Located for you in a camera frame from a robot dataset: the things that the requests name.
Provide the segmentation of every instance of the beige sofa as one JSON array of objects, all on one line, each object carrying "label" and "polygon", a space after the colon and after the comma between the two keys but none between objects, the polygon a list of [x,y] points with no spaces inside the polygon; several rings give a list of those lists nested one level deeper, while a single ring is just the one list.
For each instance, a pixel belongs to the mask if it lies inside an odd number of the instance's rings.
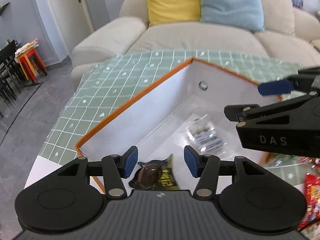
[{"label": "beige sofa", "polygon": [[252,33],[227,25],[175,22],[148,28],[146,0],[125,0],[118,19],[91,34],[72,52],[72,80],[117,54],[153,49],[231,50],[277,57],[304,66],[320,65],[320,23],[293,8],[291,0],[261,0],[265,31]]}]

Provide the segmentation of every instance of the grid pattern tablecloth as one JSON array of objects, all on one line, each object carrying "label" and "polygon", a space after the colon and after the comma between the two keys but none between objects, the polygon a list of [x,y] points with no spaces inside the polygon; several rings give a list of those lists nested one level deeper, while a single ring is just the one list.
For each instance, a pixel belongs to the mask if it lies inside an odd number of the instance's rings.
[{"label": "grid pattern tablecloth", "polygon": [[264,168],[271,171],[279,178],[291,185],[299,185],[305,182],[306,173],[319,176],[319,173],[312,168],[311,163],[301,163],[298,157],[284,155],[280,161],[272,161]]},{"label": "grid pattern tablecloth", "polygon": [[298,64],[275,58],[211,50],[157,50],[117,55],[82,77],[39,153],[64,165],[75,157],[76,142],[97,123],[156,79],[191,57],[216,63],[258,81],[297,73]]}]

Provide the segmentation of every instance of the black chair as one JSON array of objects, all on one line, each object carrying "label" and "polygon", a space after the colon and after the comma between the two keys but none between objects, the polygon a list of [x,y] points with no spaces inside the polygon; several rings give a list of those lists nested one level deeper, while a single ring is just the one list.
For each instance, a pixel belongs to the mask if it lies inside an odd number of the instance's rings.
[{"label": "black chair", "polygon": [[22,84],[22,80],[24,80],[23,74],[20,70],[20,64],[15,61],[16,50],[15,41],[12,41],[0,51],[0,63],[4,64],[4,66],[0,68],[0,77],[4,78],[5,80],[11,78],[18,92],[21,93],[17,83],[13,78],[15,77],[20,84]]},{"label": "black chair", "polygon": [[10,87],[6,79],[0,78],[0,97],[4,100],[9,108],[11,108],[11,99],[16,100],[16,95]]}]

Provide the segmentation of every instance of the red stool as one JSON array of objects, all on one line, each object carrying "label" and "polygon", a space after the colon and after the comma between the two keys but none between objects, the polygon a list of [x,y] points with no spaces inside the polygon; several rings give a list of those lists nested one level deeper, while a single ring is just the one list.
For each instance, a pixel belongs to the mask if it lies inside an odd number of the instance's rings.
[{"label": "red stool", "polygon": [[24,73],[28,75],[28,78],[34,83],[36,82],[36,73],[32,71],[33,66],[31,65],[30,60],[33,60],[36,64],[37,68],[41,70],[45,76],[47,76],[47,69],[45,68],[45,65],[41,58],[39,57],[38,53],[34,48],[31,48],[27,50],[25,53],[22,53],[18,57],[18,61],[21,64],[21,67],[24,67]]}]

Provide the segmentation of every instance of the wall shelf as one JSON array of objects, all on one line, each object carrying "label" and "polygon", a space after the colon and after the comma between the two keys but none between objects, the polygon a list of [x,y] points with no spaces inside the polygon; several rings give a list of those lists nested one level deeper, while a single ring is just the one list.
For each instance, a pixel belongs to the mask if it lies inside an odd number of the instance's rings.
[{"label": "wall shelf", "polygon": [[7,6],[9,5],[9,3],[6,3],[4,6],[1,7],[0,9],[0,16],[2,15],[2,13],[4,12],[4,10],[7,8]]}]

